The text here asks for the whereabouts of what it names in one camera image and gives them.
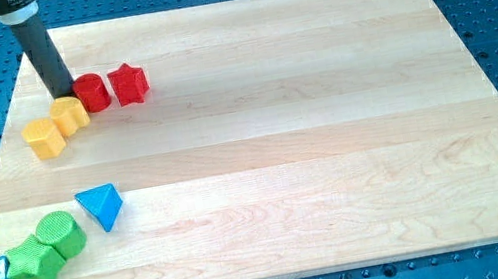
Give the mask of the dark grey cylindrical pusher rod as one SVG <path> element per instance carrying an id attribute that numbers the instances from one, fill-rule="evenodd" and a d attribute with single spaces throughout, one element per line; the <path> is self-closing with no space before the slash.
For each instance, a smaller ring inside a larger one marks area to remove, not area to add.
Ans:
<path id="1" fill-rule="evenodd" d="M 38 2 L 33 1 L 2 14 L 0 22 L 11 29 L 52 98 L 70 96 L 74 79 L 38 13 Z"/>

